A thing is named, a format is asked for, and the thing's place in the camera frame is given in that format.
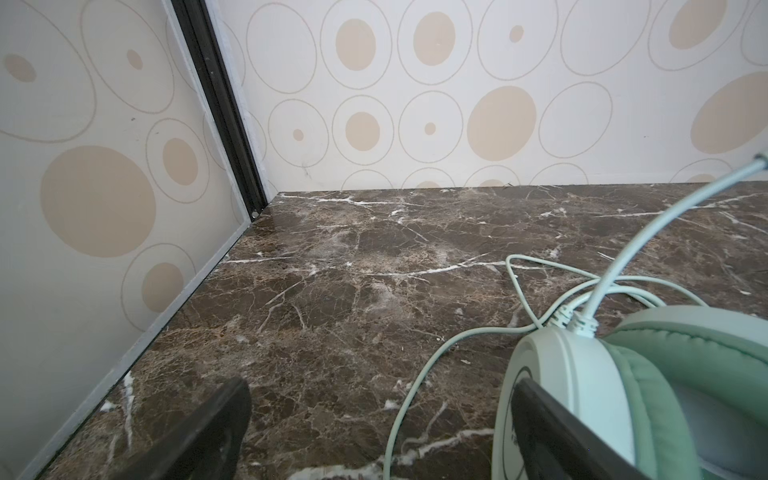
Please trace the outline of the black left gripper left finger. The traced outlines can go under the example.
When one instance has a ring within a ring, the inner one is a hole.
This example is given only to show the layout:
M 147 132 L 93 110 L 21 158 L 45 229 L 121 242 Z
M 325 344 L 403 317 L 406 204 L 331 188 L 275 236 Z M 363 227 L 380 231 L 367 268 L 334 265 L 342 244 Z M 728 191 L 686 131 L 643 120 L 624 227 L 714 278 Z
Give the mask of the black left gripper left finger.
M 241 377 L 221 385 L 117 479 L 232 479 L 252 401 Z

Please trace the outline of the mint green headphones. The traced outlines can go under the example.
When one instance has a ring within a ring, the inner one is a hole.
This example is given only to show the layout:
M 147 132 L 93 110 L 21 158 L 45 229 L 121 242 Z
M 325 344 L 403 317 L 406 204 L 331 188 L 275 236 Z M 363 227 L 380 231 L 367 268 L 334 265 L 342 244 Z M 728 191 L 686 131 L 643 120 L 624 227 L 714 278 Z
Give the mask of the mint green headphones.
M 530 378 L 643 479 L 763 479 L 767 475 L 767 323 L 695 294 L 669 305 L 625 267 L 662 229 L 767 167 L 704 185 L 640 230 L 602 275 L 587 274 L 529 325 L 498 402 L 491 475 L 530 479 L 513 426 L 514 387 Z

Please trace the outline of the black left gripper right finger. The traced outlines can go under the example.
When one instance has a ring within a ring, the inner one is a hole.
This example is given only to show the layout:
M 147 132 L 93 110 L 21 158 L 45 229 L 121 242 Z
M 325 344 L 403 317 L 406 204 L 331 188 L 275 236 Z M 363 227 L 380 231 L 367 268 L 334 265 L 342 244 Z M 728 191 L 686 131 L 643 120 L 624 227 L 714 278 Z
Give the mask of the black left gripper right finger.
M 525 378 L 514 387 L 511 407 L 528 478 L 645 477 L 534 380 Z

